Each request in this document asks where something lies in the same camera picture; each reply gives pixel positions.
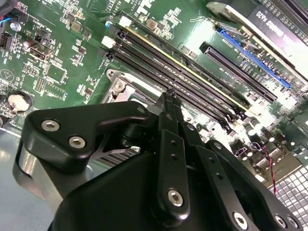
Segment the screw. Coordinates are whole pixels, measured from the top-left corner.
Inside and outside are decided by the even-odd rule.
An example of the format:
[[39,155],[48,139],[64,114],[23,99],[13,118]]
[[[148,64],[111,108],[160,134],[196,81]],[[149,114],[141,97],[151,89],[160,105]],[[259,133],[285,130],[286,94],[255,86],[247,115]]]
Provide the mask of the screw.
[[278,224],[280,224],[281,227],[283,227],[284,229],[287,228],[287,224],[284,222],[284,220],[278,216],[275,215],[276,221],[278,222]]
[[235,220],[235,223],[242,229],[247,230],[248,229],[248,223],[246,219],[242,216],[242,214],[234,212],[233,218]]
[[79,137],[79,136],[73,136],[71,138],[69,138],[68,140],[69,145],[73,148],[84,148],[86,146],[86,141]]
[[191,124],[188,124],[187,127],[188,127],[190,130],[192,130],[192,131],[194,130],[194,126],[191,125]]
[[124,84],[121,83],[121,82],[116,82],[116,84],[115,84],[115,89],[116,89],[117,91],[123,91],[123,90],[124,90]]
[[176,190],[168,191],[168,199],[176,207],[181,207],[183,205],[183,197]]
[[289,222],[290,222],[296,229],[299,228],[298,223],[297,223],[292,217],[287,216],[287,218],[288,218]]
[[19,23],[11,23],[10,28],[16,32],[21,31],[21,25]]
[[217,147],[218,149],[221,149],[221,145],[219,143],[214,143],[215,147]]
[[166,114],[166,117],[170,120],[173,120],[172,116],[170,114]]
[[60,129],[60,124],[50,119],[44,120],[41,126],[45,131],[57,131]]
[[145,110],[144,110],[143,108],[141,108],[141,107],[138,107],[137,110],[138,110],[139,112],[141,112],[141,113],[145,113]]

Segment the capacitor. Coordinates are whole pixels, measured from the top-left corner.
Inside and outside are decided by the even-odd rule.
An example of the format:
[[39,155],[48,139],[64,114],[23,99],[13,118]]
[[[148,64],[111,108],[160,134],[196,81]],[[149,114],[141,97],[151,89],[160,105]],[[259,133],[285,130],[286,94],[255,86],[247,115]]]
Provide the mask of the capacitor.
[[21,25],[18,23],[18,22],[13,22],[10,24],[10,28],[13,30],[13,31],[16,31],[16,32],[19,32],[21,31]]
[[256,130],[261,130],[261,128],[263,127],[257,119],[253,120],[251,124],[255,127]]
[[264,136],[269,140],[269,142],[274,142],[275,137],[269,132],[269,131],[264,131]]
[[264,142],[262,141],[262,139],[258,136],[258,135],[253,135],[252,137],[249,138],[251,143],[258,143],[259,145],[263,145]]
[[28,94],[17,90],[9,95],[8,104],[13,112],[19,113],[29,110],[33,106],[33,100]]
[[281,133],[277,134],[276,139],[281,144],[287,144],[287,140]]
[[249,136],[253,136],[256,134],[256,130],[250,125],[246,127],[246,132]]
[[252,150],[247,145],[245,145],[245,148],[246,148],[246,151],[245,151],[246,155],[248,157],[252,157],[252,155],[253,155]]
[[26,40],[23,42],[23,48],[28,50],[30,47],[33,47],[37,42],[32,39]]

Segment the red and black wire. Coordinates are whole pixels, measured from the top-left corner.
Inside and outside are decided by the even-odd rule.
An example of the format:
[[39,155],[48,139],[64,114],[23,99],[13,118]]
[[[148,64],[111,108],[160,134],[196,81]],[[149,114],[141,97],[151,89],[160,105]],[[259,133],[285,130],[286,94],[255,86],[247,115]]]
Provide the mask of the red and black wire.
[[263,146],[263,150],[264,150],[266,159],[269,161],[270,174],[271,174],[271,179],[272,179],[273,187],[274,187],[274,196],[276,196],[278,190],[276,188],[275,173],[274,173],[274,170],[273,170],[274,162],[273,162],[273,159],[269,156],[269,153],[266,150],[265,146]]

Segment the black pcie slot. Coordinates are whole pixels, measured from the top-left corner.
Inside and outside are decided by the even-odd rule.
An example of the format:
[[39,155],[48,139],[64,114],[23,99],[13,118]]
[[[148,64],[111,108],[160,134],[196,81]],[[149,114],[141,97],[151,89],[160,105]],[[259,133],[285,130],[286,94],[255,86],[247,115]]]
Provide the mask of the black pcie slot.
[[210,107],[214,108],[216,111],[218,111],[220,114],[228,115],[229,118],[232,118],[232,115],[229,111],[227,111],[225,108],[221,107],[219,104],[215,104],[211,102],[208,98],[206,98],[199,89],[197,89],[194,86],[189,86],[185,83],[185,81],[177,81],[177,78],[171,74],[169,71],[167,71],[163,67],[159,67],[156,63],[154,63],[150,57],[147,57],[143,53],[139,52],[138,50],[134,49],[132,46],[128,46],[127,44],[123,43],[121,50],[127,53],[130,56],[133,56],[135,59],[138,59],[142,61],[143,63],[147,64],[149,67],[151,67],[153,70],[155,70],[159,75],[166,76],[169,81],[176,82],[178,86],[180,86],[182,89],[185,89],[187,92],[189,92],[190,95],[192,95],[195,99],[200,98],[203,102],[208,104]]
[[236,77],[239,81],[250,87],[251,90],[254,90],[256,93],[258,93],[260,96],[262,96],[270,103],[277,100],[277,96],[268,91],[262,84],[260,84],[251,76],[249,76],[245,71],[238,68],[231,60],[229,60],[226,56],[221,54],[212,46],[208,44],[203,44],[203,51],[204,54],[208,56],[208,58],[213,60],[223,69],[225,69],[225,71]]
[[[170,87],[174,87],[172,85],[170,85],[169,83],[166,82],[166,79],[161,78],[159,75],[157,75],[156,73],[152,72],[151,70],[146,69],[144,66],[140,65],[139,63],[137,63],[136,61],[134,61],[133,59],[127,57],[124,54],[121,53],[116,53],[114,56],[114,59],[117,60],[118,62],[121,62],[127,66],[129,66],[130,68],[132,68],[136,73],[143,75],[149,79],[151,79],[152,81],[154,81],[156,84],[158,84],[159,86],[161,86],[162,88],[164,88],[163,90],[167,90]],[[207,115],[209,118],[215,120],[216,122],[220,123],[220,124],[226,124],[226,121],[224,118],[222,118],[220,115],[214,113],[213,111],[210,110],[205,110],[205,106],[206,103],[200,103],[198,102],[198,100],[190,97],[189,95],[183,93],[182,91],[180,91],[178,88],[174,88],[176,93],[179,95],[179,97],[184,100],[186,103],[194,106],[196,109],[198,109],[199,111],[201,111],[202,113],[204,113],[205,115]]]
[[308,30],[308,11],[300,3],[296,0],[273,0],[273,3],[280,3],[288,11],[285,15],[291,13]]
[[[186,57],[186,55],[184,55],[183,53],[181,53],[177,48],[175,48],[174,46],[172,46],[170,43],[166,42],[165,40],[161,39],[158,35],[154,34],[153,31],[149,30],[147,27],[145,27],[143,24],[135,21],[134,18],[132,18],[130,15],[126,15],[126,17],[130,18],[130,20],[133,21],[133,23],[135,25],[138,26],[138,28],[140,28],[141,30],[143,30],[144,32],[148,33],[150,35],[150,38],[153,37],[157,42],[160,43],[160,46],[162,48],[165,48],[169,51],[172,51],[174,54],[178,55],[183,61],[184,64],[190,68],[191,64],[193,64],[194,67],[198,67],[198,71],[199,74],[206,79],[207,81],[210,82],[217,82],[219,85],[221,85],[224,89],[226,89],[227,91],[229,91],[231,94],[229,94],[229,96],[234,96],[236,98],[236,100],[239,100],[244,106],[248,107],[250,104],[249,102],[245,99],[245,97],[243,97],[241,94],[239,94],[238,92],[236,92],[234,89],[232,89],[231,87],[229,87],[227,84],[221,82],[219,80],[219,78],[217,78],[216,76],[214,76],[213,74],[211,74],[210,72],[208,72],[207,70],[205,70],[203,67],[201,67],[198,63],[196,63],[195,61],[191,60],[190,58]],[[182,72],[183,74],[185,74],[187,77],[188,76],[192,76],[190,73],[188,73],[187,71],[185,71],[182,67],[180,67],[179,65],[177,65],[175,62],[171,62],[169,59],[167,59],[164,55],[162,55],[159,51],[157,51],[156,49],[152,48],[151,46],[149,46],[148,44],[146,44],[145,42],[143,42],[141,39],[139,39],[137,36],[131,34],[128,32],[127,34],[127,38],[130,40],[133,40],[133,42],[135,42],[136,44],[138,44],[139,46],[143,47],[145,50],[151,51],[151,53],[155,56],[158,56],[160,59],[163,59],[165,62],[169,63],[170,65],[173,66],[174,69]]]

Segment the gray metal surface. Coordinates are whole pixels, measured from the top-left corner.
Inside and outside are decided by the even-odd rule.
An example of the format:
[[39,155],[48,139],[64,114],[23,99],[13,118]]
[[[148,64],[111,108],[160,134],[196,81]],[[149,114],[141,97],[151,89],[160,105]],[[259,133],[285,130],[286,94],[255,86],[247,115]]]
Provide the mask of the gray metal surface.
[[[0,130],[0,230],[46,231],[53,213],[47,203],[20,187],[12,175],[19,138]],[[91,163],[96,177],[108,167]]]

